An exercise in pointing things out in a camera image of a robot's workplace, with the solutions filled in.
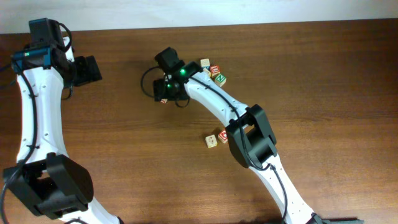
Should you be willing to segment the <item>green letter N block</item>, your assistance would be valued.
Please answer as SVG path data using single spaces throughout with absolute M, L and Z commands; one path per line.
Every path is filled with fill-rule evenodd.
M 214 82 L 219 86 L 222 87 L 225 83 L 226 83 L 226 77 L 223 74 L 218 74 L 215 79 Z

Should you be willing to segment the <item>cream block with blue side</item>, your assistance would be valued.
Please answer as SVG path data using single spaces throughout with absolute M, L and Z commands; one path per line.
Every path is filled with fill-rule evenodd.
M 214 134 L 210 135 L 210 136 L 207 136 L 205 138 L 205 142 L 206 142 L 206 145 L 207 145 L 208 148 L 212 148 L 212 147 L 215 147 L 215 146 L 218 145 L 217 138 L 216 138 L 216 136 Z

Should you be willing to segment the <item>red letter O block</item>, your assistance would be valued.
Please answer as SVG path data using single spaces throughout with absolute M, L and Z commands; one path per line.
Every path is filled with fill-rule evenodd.
M 218 139 L 223 143 L 227 143 L 228 142 L 228 137 L 227 137 L 227 133 L 226 130 L 222 130 L 219 134 L 218 134 Z

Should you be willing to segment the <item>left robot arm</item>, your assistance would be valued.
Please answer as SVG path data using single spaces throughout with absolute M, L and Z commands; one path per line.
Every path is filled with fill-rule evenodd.
M 52 19 L 29 22 L 32 41 L 12 55 L 22 101 L 16 164 L 4 169 L 10 190 L 35 216 L 65 223 L 120 223 L 95 199 L 90 173 L 69 158 L 62 132 L 64 89 L 101 80 L 94 57 L 74 57 L 68 28 Z

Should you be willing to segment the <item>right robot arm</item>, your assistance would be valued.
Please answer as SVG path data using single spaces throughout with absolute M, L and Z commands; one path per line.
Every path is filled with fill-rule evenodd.
M 265 111 L 249 107 L 227 94 L 197 63 L 159 62 L 164 77 L 154 81 L 157 101 L 196 100 L 224 125 L 229 150 L 252 170 L 277 204 L 282 223 L 321 223 L 289 179 L 276 148 L 277 140 Z

